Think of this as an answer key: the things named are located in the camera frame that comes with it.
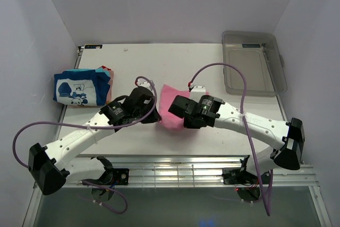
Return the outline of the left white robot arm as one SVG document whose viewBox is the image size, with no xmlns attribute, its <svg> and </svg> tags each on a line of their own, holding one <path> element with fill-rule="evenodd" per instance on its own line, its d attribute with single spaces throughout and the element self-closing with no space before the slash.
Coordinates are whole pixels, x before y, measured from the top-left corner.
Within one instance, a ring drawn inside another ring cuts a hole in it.
<svg viewBox="0 0 340 227">
<path fill-rule="evenodd" d="M 103 106 L 84 128 L 76 129 L 45 146 L 33 145 L 29 150 L 28 170 L 43 195 L 51 195 L 68 182 L 86 180 L 110 186 L 117 177 L 112 164 L 103 156 L 76 161 L 75 158 L 100 140 L 117 133 L 128 124 L 160 121 L 151 88 L 137 86 L 130 95 Z"/>
</svg>

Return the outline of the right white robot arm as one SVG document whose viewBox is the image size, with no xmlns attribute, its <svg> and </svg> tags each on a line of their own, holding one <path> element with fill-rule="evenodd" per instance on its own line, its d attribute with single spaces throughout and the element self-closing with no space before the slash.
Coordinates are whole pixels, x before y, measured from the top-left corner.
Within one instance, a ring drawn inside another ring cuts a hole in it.
<svg viewBox="0 0 340 227">
<path fill-rule="evenodd" d="M 276 121 L 251 113 L 241 113 L 222 99 L 209 95 L 201 96 L 198 102 L 184 96 L 176 96 L 168 111 L 183 119 L 184 127 L 200 129 L 212 127 L 235 131 L 266 143 L 269 147 L 255 156 L 241 160 L 239 169 L 223 174 L 229 184 L 254 183 L 272 169 L 296 171 L 301 167 L 305 142 L 303 123 Z"/>
</svg>

